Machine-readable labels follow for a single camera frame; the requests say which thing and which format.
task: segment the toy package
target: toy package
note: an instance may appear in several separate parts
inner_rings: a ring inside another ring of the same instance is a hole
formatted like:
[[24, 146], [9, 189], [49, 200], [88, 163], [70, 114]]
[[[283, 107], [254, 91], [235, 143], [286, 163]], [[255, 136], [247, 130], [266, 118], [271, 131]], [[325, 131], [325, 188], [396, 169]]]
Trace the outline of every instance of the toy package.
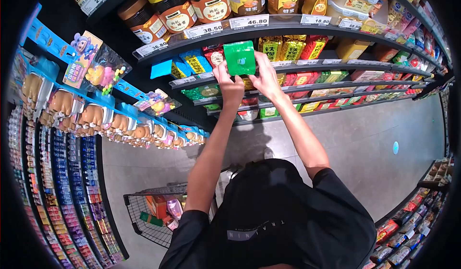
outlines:
[[139, 100], [133, 106], [140, 111], [150, 107], [155, 116], [162, 116], [164, 113], [181, 106], [181, 103], [171, 99], [164, 91], [157, 89], [155, 92], [147, 93], [144, 99]]
[[76, 33], [71, 42], [78, 58], [67, 66], [63, 83], [87, 91], [98, 89], [108, 95], [132, 67], [95, 35]]

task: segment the price label 36.80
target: price label 36.80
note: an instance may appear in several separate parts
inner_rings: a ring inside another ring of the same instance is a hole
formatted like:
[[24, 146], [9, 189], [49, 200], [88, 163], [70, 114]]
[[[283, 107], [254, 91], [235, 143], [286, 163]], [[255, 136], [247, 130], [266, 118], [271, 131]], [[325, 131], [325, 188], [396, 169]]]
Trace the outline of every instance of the price label 36.80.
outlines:
[[144, 45], [138, 49], [136, 49], [136, 52], [141, 55], [141, 57], [145, 57], [149, 55], [152, 52], [155, 52], [157, 50], [162, 50], [164, 48], [168, 47], [168, 44], [165, 42], [164, 39], [158, 39], [155, 42], [152, 42], [150, 44]]

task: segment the price label 18.80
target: price label 18.80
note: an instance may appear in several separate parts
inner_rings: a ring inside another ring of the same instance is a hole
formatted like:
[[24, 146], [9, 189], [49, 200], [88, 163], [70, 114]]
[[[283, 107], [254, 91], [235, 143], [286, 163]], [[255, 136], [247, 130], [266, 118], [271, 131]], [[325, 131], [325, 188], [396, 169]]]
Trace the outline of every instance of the price label 18.80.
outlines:
[[331, 17], [329, 16], [318, 16], [318, 15], [308, 15], [303, 14], [301, 18], [301, 24], [321, 24], [328, 25], [330, 24]]
[[164, 39], [161, 38], [155, 42], [152, 42], [150, 44], [144, 45], [136, 49], [136, 52], [138, 52], [138, 54], [140, 54], [141, 57], [145, 57], [152, 52], [165, 49], [166, 47], [168, 47], [168, 44], [165, 42]]

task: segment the supermarket aisle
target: supermarket aisle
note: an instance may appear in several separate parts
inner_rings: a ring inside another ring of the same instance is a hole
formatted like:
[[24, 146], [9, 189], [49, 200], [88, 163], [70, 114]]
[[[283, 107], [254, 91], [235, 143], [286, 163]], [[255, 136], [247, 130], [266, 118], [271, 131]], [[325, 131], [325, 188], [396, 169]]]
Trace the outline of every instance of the supermarket aisle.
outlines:
[[[332, 168], [350, 191], [380, 219], [416, 187], [432, 160], [443, 157], [443, 121], [438, 96], [402, 100], [305, 117], [326, 148]], [[400, 150], [392, 152], [394, 141]], [[282, 121], [233, 128], [225, 166], [259, 160], [265, 147], [306, 170]], [[130, 258], [119, 268], [157, 268], [165, 248], [137, 235], [123, 194], [187, 180], [199, 146], [185, 150], [133, 148], [103, 138], [106, 188], [118, 231]]]

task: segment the red tea package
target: red tea package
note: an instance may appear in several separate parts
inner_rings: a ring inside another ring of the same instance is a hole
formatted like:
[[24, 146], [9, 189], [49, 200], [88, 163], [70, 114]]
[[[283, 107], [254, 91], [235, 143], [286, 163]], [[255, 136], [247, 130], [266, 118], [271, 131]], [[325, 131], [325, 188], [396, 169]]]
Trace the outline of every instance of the red tea package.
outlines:
[[301, 60], [311, 60], [319, 58], [320, 53], [328, 42], [327, 36], [311, 35], [306, 38], [306, 47], [301, 53]]

